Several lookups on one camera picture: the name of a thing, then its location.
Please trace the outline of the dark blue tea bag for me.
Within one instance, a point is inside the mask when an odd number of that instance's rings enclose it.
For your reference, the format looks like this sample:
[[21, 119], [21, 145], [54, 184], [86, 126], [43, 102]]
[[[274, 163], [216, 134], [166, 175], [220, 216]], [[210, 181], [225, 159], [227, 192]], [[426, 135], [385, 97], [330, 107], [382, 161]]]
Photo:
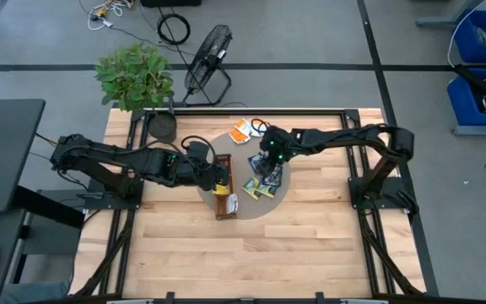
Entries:
[[258, 169], [258, 166], [262, 163], [262, 161], [264, 160], [265, 156], [261, 153], [257, 154], [257, 155], [253, 155], [251, 157], [248, 158], [248, 161], [250, 163], [250, 166], [251, 166], [251, 169], [255, 172], [255, 173], [258, 173], [259, 172], [259, 169]]
[[269, 177], [265, 177], [263, 179], [263, 182], [267, 185], [272, 185], [272, 186], [276, 186], [276, 187], [279, 187], [281, 184], [282, 184], [282, 178], [283, 178], [283, 167], [282, 166], [275, 166], [275, 168], [273, 169], [273, 172], [275, 172], [276, 170], [278, 169], [281, 169], [282, 170], [282, 176], [279, 178], [279, 179], [275, 179], [274, 178], [274, 174], [272, 174], [271, 176]]

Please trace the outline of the grey cart base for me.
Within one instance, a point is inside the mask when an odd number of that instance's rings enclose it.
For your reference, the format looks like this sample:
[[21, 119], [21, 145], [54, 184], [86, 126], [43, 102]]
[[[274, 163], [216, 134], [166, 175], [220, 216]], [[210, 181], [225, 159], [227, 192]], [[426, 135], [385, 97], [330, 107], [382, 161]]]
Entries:
[[456, 126], [451, 133], [459, 136], [486, 136], [486, 126]]

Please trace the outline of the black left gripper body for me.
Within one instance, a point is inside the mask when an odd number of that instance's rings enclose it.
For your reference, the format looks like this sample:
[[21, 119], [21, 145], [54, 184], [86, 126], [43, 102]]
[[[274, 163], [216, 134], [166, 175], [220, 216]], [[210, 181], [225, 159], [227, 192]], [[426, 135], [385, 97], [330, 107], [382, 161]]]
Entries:
[[200, 187], [204, 191], [214, 190], [222, 182], [222, 166], [218, 164], [190, 162], [183, 164], [183, 185]]

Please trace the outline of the round grey mat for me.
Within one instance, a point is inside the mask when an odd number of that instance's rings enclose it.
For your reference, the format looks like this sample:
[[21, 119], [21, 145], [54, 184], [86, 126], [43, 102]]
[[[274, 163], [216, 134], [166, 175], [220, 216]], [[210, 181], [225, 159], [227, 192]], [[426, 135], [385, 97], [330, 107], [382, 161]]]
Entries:
[[236, 144], [228, 133], [224, 133], [211, 141], [216, 155], [231, 155], [233, 186], [238, 197], [236, 211], [238, 220], [251, 220], [268, 214], [282, 203], [289, 190], [291, 174], [289, 163], [283, 165], [281, 186], [273, 198], [262, 195], [259, 199], [254, 199], [242, 188], [253, 176], [259, 178], [252, 170], [248, 159], [260, 152], [260, 140], [260, 138], [252, 138], [245, 144]]

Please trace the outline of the black aluminium table frame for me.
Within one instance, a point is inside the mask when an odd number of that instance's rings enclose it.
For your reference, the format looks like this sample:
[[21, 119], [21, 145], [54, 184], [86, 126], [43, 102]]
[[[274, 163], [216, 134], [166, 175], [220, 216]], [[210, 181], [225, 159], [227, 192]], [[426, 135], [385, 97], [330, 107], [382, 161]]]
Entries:
[[[227, 135], [241, 118], [257, 117], [281, 128], [337, 130], [342, 118], [295, 109], [297, 115], [228, 114], [205, 111], [177, 116], [177, 142], [198, 135], [213, 142]], [[237, 304], [263, 300], [273, 304], [312, 300], [323, 292], [326, 300], [370, 298], [370, 279], [357, 212], [349, 206], [348, 152], [328, 149], [298, 157], [287, 194], [273, 211], [242, 220], [243, 207], [265, 207], [268, 198], [240, 203], [238, 218], [216, 220], [197, 187], [167, 188], [144, 185], [143, 204], [136, 212], [122, 297], [154, 299], [160, 304], [168, 292], [174, 303]], [[424, 283], [408, 214], [401, 209], [380, 211], [387, 251], [422, 292]], [[75, 259], [71, 293], [84, 287], [105, 256], [113, 211], [99, 212], [83, 228]]]

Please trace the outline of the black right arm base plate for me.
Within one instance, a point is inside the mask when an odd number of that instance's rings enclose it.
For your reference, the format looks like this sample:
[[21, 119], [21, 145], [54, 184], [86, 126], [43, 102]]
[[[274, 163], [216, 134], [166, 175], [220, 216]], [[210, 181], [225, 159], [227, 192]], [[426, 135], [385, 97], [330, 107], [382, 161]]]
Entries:
[[400, 194], [404, 190], [401, 177], [388, 177], [378, 193], [378, 198], [368, 198], [361, 193], [362, 181], [362, 177], [348, 179], [348, 190], [354, 209], [409, 209], [407, 201]]

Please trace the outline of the black box on floor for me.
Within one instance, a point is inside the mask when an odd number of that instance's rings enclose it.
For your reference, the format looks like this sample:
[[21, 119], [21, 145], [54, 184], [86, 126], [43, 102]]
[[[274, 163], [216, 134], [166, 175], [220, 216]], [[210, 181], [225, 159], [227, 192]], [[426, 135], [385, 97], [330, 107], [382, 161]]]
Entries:
[[146, 8], [157, 7], [197, 7], [202, 4], [203, 0], [140, 0], [140, 3]]

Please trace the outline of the black floor fan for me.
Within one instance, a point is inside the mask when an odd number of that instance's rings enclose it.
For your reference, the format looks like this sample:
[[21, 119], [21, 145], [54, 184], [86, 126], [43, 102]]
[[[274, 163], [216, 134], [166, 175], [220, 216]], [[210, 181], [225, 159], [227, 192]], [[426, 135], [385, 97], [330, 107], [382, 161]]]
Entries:
[[[187, 68], [185, 77], [186, 95], [182, 100], [184, 106], [216, 106], [222, 101], [232, 85], [231, 77], [226, 73], [223, 67], [223, 60], [227, 54], [232, 39], [232, 31], [226, 24], [218, 24], [208, 33], [193, 58], [192, 63]], [[217, 100], [211, 101], [207, 96], [204, 87], [217, 71], [220, 71], [226, 78], [227, 84]], [[207, 103], [197, 104], [187, 102], [189, 96], [200, 92], [206, 96]]]

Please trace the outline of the blue plastic bin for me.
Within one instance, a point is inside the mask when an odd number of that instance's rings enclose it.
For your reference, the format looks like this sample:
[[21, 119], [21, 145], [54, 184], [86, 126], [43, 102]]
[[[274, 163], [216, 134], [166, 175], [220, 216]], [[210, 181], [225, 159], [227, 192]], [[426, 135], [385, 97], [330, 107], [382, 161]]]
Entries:
[[[479, 79], [486, 79], [486, 68], [470, 68], [470, 72]], [[477, 105], [470, 84], [460, 76], [453, 79], [447, 87], [452, 108], [461, 126], [486, 126], [486, 113]]]
[[455, 34], [455, 42], [464, 62], [486, 63], [486, 45], [478, 38], [478, 28], [486, 30], [486, 10], [471, 13]]

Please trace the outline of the green potted plant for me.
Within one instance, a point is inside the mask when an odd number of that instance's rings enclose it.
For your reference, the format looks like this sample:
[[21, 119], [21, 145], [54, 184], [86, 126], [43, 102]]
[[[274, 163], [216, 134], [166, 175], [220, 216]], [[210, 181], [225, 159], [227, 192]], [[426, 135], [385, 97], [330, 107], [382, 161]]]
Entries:
[[174, 80], [168, 59], [154, 46], [125, 46], [95, 65], [95, 79], [100, 82], [102, 105], [114, 101], [121, 111], [145, 118], [148, 133], [172, 143], [176, 139], [177, 122], [171, 109]]

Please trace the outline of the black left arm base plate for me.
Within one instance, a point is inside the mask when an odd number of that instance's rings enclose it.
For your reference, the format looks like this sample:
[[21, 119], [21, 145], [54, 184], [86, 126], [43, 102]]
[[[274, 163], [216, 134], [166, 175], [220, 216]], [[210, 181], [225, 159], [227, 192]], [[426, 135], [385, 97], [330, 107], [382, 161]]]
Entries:
[[143, 181], [132, 180], [132, 193], [122, 198], [114, 192], [109, 192], [105, 186], [94, 179], [89, 182], [88, 192], [82, 198], [86, 209], [139, 209], [142, 204]]

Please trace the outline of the black desk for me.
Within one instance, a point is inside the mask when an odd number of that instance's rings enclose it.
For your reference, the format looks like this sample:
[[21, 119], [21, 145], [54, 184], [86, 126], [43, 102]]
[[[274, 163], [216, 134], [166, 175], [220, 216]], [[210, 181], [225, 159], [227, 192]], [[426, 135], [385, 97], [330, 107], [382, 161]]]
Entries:
[[0, 100], [0, 212], [11, 208], [46, 102]]

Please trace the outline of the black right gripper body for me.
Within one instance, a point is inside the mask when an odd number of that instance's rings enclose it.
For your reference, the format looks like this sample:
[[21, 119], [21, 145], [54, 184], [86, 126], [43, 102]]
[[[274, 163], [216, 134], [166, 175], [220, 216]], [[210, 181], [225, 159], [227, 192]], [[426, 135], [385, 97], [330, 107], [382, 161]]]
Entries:
[[285, 162], [286, 149], [262, 149], [261, 171], [273, 171]]

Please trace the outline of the brown wooden tea box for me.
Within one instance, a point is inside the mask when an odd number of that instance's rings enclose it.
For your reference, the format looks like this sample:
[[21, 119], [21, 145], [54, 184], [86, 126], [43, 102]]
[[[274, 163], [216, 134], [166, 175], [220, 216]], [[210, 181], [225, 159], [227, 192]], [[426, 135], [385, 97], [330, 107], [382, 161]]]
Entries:
[[[233, 175], [232, 175], [232, 161], [230, 154], [223, 154], [223, 155], [216, 155], [215, 160], [223, 165], [229, 167], [229, 188], [231, 190], [231, 194], [235, 193], [234, 190], [234, 183], [233, 183]], [[228, 220], [235, 218], [237, 216], [237, 212], [233, 214], [226, 213], [226, 199], [229, 195], [214, 195], [215, 197], [215, 218], [216, 220]]]

